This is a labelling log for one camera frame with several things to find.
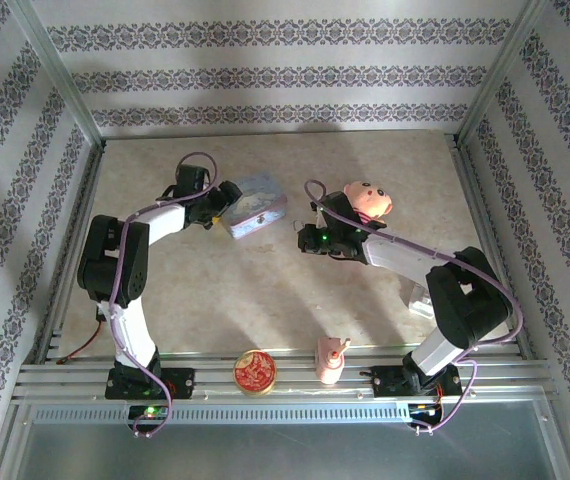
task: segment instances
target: pink figurine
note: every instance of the pink figurine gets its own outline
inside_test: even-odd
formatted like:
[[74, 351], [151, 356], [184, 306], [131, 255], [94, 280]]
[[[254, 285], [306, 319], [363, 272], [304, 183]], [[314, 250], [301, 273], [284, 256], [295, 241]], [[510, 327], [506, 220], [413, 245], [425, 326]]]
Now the pink figurine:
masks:
[[392, 199], [383, 190], [367, 182], [354, 182], [345, 185], [343, 193], [347, 196], [352, 208], [361, 219], [363, 225], [380, 219], [392, 211]]

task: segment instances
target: floor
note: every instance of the floor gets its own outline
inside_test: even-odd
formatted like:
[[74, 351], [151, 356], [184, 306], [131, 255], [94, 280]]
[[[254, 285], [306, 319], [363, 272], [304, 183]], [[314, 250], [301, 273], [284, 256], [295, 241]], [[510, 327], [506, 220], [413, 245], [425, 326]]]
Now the floor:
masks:
[[[297, 249], [294, 222], [313, 222], [303, 183], [328, 191], [369, 180], [388, 191], [386, 217], [397, 235], [442, 251], [478, 246], [445, 138], [438, 131], [377, 131], [110, 141], [92, 217], [125, 218], [173, 182], [178, 160], [201, 150], [221, 179], [269, 171], [288, 197], [284, 219], [240, 240], [217, 225], [192, 226], [150, 250], [143, 306], [162, 353], [311, 350], [321, 335], [354, 345], [421, 342], [434, 321], [407, 302], [413, 283], [393, 272], [336, 262]], [[59, 352], [96, 327], [94, 306], [74, 283]], [[82, 355], [113, 355], [107, 329]]]

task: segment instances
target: black bracket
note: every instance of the black bracket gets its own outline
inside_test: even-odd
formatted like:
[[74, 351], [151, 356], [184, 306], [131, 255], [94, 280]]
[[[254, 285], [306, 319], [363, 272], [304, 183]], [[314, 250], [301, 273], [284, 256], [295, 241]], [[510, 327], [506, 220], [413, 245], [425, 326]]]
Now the black bracket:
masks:
[[[161, 370], [161, 380], [174, 400], [189, 400], [194, 391], [193, 368], [166, 368]], [[112, 368], [107, 377], [105, 398], [108, 400], [165, 400], [162, 390], [141, 388], [131, 382], [118, 381], [116, 369]]]
[[463, 393], [458, 368], [454, 365], [448, 365], [421, 392], [416, 392], [410, 387], [404, 375], [404, 368], [402, 365], [375, 366], [371, 367], [369, 372], [362, 372], [362, 374], [371, 377], [374, 397], [377, 398], [435, 396], [438, 385], [442, 387], [443, 395], [462, 395]]

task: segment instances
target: small pink bottle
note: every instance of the small pink bottle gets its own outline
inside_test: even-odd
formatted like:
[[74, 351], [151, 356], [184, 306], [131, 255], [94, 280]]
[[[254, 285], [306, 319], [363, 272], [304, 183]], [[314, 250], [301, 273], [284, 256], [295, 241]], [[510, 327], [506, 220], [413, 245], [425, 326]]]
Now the small pink bottle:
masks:
[[341, 343], [340, 338], [321, 337], [318, 339], [315, 359], [316, 376], [322, 383], [333, 385], [341, 378], [345, 367], [343, 352], [347, 350], [350, 343], [349, 338], [345, 339], [345, 343]]

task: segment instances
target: striped wallpaper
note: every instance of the striped wallpaper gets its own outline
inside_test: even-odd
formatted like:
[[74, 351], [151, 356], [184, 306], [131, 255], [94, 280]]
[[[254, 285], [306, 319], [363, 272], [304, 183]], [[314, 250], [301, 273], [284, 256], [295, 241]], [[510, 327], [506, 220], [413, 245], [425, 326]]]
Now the striped wallpaper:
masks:
[[47, 310], [89, 146], [0, 0], [0, 427]]
[[35, 0], [103, 135], [455, 133], [524, 0]]
[[570, 431], [570, 2], [550, 2], [468, 152]]

